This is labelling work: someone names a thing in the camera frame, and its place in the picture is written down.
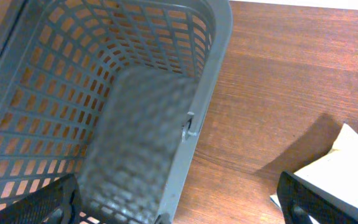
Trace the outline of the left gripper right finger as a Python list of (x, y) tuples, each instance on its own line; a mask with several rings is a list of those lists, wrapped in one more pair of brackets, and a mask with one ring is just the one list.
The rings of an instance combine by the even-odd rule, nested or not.
[(358, 208), (283, 171), (277, 196), (286, 223), (358, 223)]

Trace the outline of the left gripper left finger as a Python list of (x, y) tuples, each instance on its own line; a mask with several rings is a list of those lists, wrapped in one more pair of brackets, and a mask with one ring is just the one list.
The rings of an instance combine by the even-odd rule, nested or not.
[(68, 174), (0, 210), (0, 223), (79, 223), (81, 195)]

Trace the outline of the white cream food pouch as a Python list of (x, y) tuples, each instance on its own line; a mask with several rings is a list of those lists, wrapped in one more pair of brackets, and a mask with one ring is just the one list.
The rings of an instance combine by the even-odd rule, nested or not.
[[(358, 134), (343, 124), (325, 156), (291, 173), (358, 208)], [(270, 198), (281, 209), (277, 191)]]

